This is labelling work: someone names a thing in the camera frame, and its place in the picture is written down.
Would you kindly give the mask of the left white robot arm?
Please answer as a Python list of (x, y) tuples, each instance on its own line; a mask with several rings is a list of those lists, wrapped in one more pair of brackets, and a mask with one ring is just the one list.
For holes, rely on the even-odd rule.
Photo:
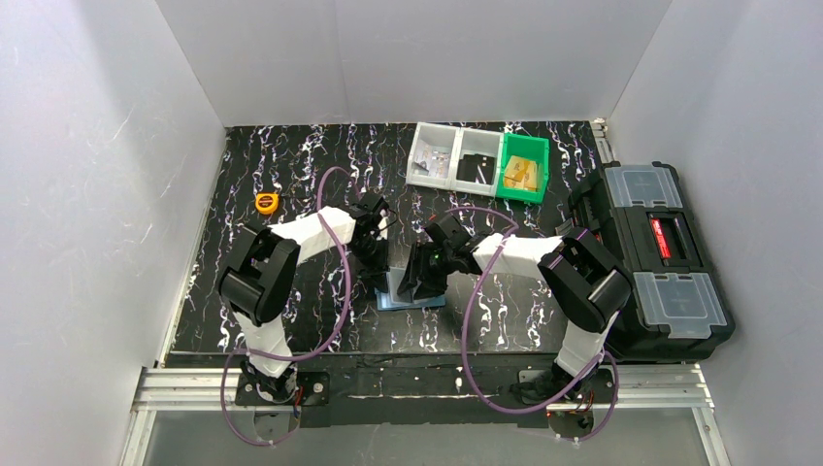
[(325, 206), (289, 222), (243, 228), (217, 290), (241, 325), (256, 372), (277, 380), (294, 364), (280, 315), (301, 263), (342, 247), (349, 283), (357, 277), (368, 288), (388, 290), (386, 229), (391, 212), (381, 195), (367, 192), (351, 205)]

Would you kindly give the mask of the blue card holder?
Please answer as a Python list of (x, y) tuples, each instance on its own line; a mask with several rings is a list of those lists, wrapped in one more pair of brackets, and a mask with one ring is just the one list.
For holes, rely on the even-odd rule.
[(404, 270), (398, 267), (390, 267), (386, 273), (388, 291), (376, 290), (377, 308), (379, 312), (407, 311), (423, 308), (440, 308), (446, 304), (445, 296), (414, 300), (410, 292), (399, 294), (397, 288), (404, 276)]

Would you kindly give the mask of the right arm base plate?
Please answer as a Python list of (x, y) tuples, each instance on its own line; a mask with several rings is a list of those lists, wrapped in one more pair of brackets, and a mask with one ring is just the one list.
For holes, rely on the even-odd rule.
[(567, 441), (588, 440), (610, 420), (618, 399), (618, 377), (613, 369), (596, 367), (580, 381), (567, 386), (573, 377), (560, 369), (525, 370), (510, 386), (510, 393), (524, 406), (534, 406), (558, 393), (563, 409), (545, 411), (549, 428)]

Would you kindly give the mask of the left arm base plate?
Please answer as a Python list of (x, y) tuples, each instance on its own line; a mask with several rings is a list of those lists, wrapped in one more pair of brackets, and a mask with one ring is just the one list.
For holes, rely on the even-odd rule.
[(237, 406), (324, 406), (329, 401), (330, 377), (321, 372), (287, 372), (280, 379), (242, 373), (235, 384)]

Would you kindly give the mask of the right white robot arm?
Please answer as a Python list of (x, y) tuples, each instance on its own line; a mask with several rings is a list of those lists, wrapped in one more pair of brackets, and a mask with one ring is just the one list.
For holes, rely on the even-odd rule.
[(397, 291), (413, 300), (441, 296), (453, 273), (505, 274), (544, 282), (568, 324), (553, 369), (570, 377), (586, 375), (605, 346), (620, 310), (632, 295), (628, 272), (589, 230), (574, 227), (563, 236), (505, 237), (470, 233), (453, 215), (426, 226), (429, 239), (417, 242)]

